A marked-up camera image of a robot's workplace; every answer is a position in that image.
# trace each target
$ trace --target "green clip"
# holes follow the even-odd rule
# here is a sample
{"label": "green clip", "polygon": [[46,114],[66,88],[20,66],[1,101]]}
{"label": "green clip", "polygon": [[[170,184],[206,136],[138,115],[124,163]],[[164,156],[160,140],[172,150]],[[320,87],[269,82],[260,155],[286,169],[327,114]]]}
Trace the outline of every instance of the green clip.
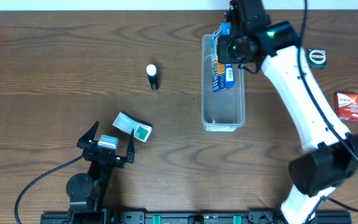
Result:
{"label": "green clip", "polygon": [[153,224],[161,224],[161,216],[153,215]]}
{"label": "green clip", "polygon": [[241,224],[241,216],[234,215],[233,216],[233,224]]}

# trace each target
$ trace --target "blue package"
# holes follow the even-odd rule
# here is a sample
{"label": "blue package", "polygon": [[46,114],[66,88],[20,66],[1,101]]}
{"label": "blue package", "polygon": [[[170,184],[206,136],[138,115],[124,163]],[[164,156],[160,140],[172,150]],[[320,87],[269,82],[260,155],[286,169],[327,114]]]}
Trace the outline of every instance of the blue package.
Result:
{"label": "blue package", "polygon": [[213,33],[211,38],[212,49],[212,82],[213,91],[223,91],[235,86],[233,67],[230,64],[221,64],[218,62],[218,37],[220,35],[230,34],[230,23],[222,23]]}

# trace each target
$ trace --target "small bottle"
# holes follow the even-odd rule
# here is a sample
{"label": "small bottle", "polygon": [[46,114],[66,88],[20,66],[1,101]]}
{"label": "small bottle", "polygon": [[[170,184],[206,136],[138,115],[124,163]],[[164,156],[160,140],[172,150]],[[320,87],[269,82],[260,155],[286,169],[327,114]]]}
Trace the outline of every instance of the small bottle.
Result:
{"label": "small bottle", "polygon": [[158,90],[158,88],[160,88],[160,80],[158,79],[157,67],[155,65],[148,65],[146,67],[146,72],[151,89]]}

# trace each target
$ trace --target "white wall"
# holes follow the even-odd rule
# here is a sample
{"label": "white wall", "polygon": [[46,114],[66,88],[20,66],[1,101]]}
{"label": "white wall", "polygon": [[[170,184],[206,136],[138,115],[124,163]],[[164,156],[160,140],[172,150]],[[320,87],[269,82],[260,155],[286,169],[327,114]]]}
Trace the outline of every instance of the white wall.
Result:
{"label": "white wall", "polygon": [[[303,0],[263,0],[266,9],[302,9]],[[213,10],[229,0],[0,0],[12,10]],[[358,9],[358,0],[309,0],[310,9]]]}

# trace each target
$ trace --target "green light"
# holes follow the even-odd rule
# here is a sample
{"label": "green light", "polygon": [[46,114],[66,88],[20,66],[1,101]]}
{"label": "green light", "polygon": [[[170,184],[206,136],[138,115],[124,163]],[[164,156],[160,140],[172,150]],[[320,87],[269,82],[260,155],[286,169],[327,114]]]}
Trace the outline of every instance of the green light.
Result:
{"label": "green light", "polygon": [[267,35],[269,36],[269,37],[274,37],[274,31],[269,31],[269,32],[267,32]]}

